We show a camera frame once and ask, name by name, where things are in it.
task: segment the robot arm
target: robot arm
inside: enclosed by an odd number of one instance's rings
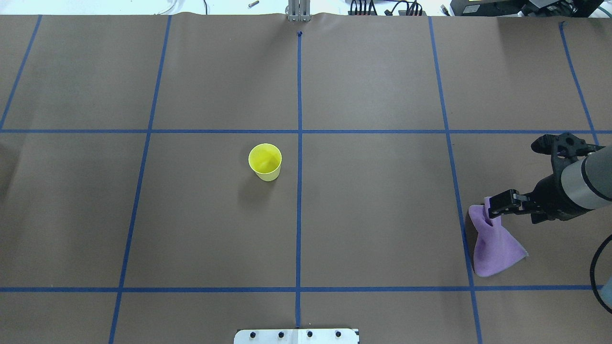
[[[531,144],[531,149],[550,155],[553,174],[524,195],[510,189],[491,197],[490,218],[530,214],[532,223],[567,221],[612,204],[611,147],[587,144],[571,133],[563,133],[544,135]]]

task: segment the metal bracket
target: metal bracket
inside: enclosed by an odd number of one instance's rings
[[[289,0],[287,19],[289,21],[310,21],[310,0]]]
[[[359,344],[358,329],[241,330],[234,344]]]

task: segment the blue tape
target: blue tape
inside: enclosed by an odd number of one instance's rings
[[[595,132],[595,126],[593,125],[593,120],[591,119],[589,108],[586,106],[586,101],[584,100],[584,94],[582,93],[582,88],[580,88],[580,83],[578,82],[578,76],[576,75],[576,71],[573,68],[572,57],[570,56],[570,50],[567,47],[567,41],[565,39],[565,32],[563,31],[563,26],[565,26],[565,21],[562,21],[559,23],[559,33],[561,34],[561,41],[563,42],[563,49],[565,50],[565,57],[567,58],[567,63],[570,66],[572,78],[574,79],[576,90],[578,90],[578,96],[580,97],[580,102],[582,103],[582,109],[584,109],[586,120],[589,123],[589,127],[591,128],[591,133],[593,134],[593,140],[595,140],[595,144],[599,145],[599,139],[597,138],[597,134]]]
[[[449,151],[450,171],[453,176],[453,186],[455,188],[455,201],[457,203],[457,215],[459,216],[459,225],[461,227],[461,237],[463,240],[463,254],[465,256],[465,265],[468,273],[468,281],[470,286],[470,296],[472,298],[472,312],[474,314],[474,325],[476,327],[476,337],[478,343],[482,344],[482,331],[480,330],[480,316],[478,313],[478,305],[476,303],[476,292],[474,291],[474,277],[472,275],[472,264],[469,258],[468,241],[465,235],[465,224],[463,223],[463,207],[461,206],[461,195],[459,193],[459,183],[457,181],[457,169],[455,168],[455,157],[453,154],[452,142],[450,140],[449,120],[446,114],[446,102],[444,101],[444,91],[442,89],[442,78],[440,76],[440,66],[438,61],[438,51],[436,48],[436,37],[433,30],[433,22],[429,19],[429,32],[431,36],[431,49],[433,51],[433,61],[436,67],[436,78],[438,79],[438,93],[440,95],[440,106],[442,109],[442,118],[444,119],[444,129],[446,130],[446,145]]]
[[[157,81],[155,82],[155,92],[153,94],[153,101],[151,103],[151,114],[149,116],[149,127],[147,131],[147,137],[144,141],[143,158],[140,162],[140,172],[138,173],[138,183],[136,184],[136,195],[134,196],[134,206],[132,208],[132,216],[130,218],[130,228],[127,233],[127,240],[125,242],[125,253],[123,256],[123,263],[121,266],[121,275],[119,276],[119,291],[117,292],[117,299],[115,302],[115,308],[113,312],[113,322],[111,323],[110,335],[108,337],[108,343],[113,344],[115,330],[117,328],[117,320],[119,318],[119,309],[121,307],[121,294],[125,283],[125,273],[127,271],[127,262],[130,257],[130,248],[132,246],[132,236],[134,234],[134,224],[136,223],[136,213],[138,212],[138,202],[140,200],[140,191],[143,185],[144,167],[147,163],[147,155],[149,153],[149,143],[151,142],[151,130],[153,129],[153,120],[155,119],[155,107],[157,106],[157,94],[159,93],[159,85],[162,81],[163,62],[166,56],[166,48],[168,46],[168,36],[170,35],[170,24],[172,23],[172,16],[168,16],[168,22],[166,23],[166,33],[163,38],[162,55],[159,61],[159,69],[157,71]]]
[[[590,134],[591,130],[512,130],[512,129],[0,129],[0,133],[43,133],[43,134],[131,134],[131,133],[233,133],[233,134],[560,134],[570,132],[574,134]],[[612,130],[595,130],[599,134],[612,134]]]
[[[297,32],[297,219],[296,219],[296,328],[302,323],[302,31]]]
[[[590,285],[499,285],[499,286],[303,286],[301,293],[421,293],[431,291],[538,291],[591,290]],[[0,293],[295,293],[293,286],[262,287],[44,287],[6,286]]]
[[[21,65],[19,66],[19,70],[17,71],[17,76],[15,77],[13,88],[10,90],[9,98],[6,101],[4,112],[2,112],[2,119],[0,119],[0,129],[4,127],[4,121],[6,121],[6,116],[9,114],[10,104],[13,102],[13,96],[15,95],[15,91],[17,90],[17,86],[19,85],[19,80],[21,79],[23,68],[26,66],[26,62],[28,61],[28,56],[30,56],[30,51],[32,50],[34,39],[36,38],[36,34],[38,33],[38,28],[40,27],[41,21],[42,15],[39,15],[38,19],[36,20],[36,25],[34,26],[34,31],[32,31],[32,36],[30,37],[30,42],[28,43],[26,53],[23,55]]]

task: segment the white metal plate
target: white metal plate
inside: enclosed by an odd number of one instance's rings
[[[234,344],[359,344],[358,329],[241,330]]]

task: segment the metal post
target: metal post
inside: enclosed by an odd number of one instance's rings
[[[310,0],[289,0],[287,19],[289,21],[310,21]]]

